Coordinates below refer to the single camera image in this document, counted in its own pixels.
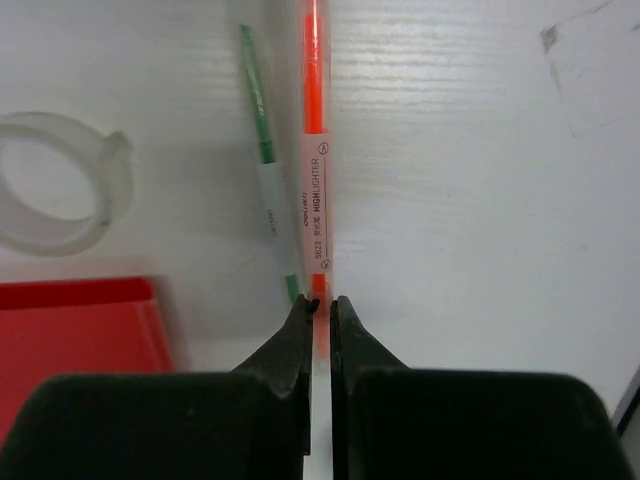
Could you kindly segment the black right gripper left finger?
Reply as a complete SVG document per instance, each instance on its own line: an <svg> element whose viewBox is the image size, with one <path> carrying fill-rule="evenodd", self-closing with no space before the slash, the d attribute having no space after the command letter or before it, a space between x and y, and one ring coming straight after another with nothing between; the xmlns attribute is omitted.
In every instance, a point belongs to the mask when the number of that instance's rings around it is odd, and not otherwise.
<svg viewBox="0 0 640 480"><path fill-rule="evenodd" d="M227 372L59 375L21 408L5 479L299 479L315 305Z"/></svg>

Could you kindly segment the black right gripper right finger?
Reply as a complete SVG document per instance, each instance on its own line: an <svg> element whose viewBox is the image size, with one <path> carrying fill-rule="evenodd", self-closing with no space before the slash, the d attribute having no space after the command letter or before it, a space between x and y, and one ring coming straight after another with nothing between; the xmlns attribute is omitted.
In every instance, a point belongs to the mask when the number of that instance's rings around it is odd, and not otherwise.
<svg viewBox="0 0 640 480"><path fill-rule="evenodd" d="M599 396L550 373L411 368L340 297L330 316L338 479L629 479Z"/></svg>

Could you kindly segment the orange highlighter pen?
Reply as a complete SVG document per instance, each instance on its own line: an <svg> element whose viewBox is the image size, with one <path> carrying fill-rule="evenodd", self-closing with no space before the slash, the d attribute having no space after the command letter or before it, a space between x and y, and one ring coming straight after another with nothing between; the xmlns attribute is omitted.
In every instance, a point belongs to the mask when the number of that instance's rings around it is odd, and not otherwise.
<svg viewBox="0 0 640 480"><path fill-rule="evenodd" d="M308 293L319 301L313 316L318 358L329 358L332 301L331 50L326 1L302 1L301 17L301 214Z"/></svg>

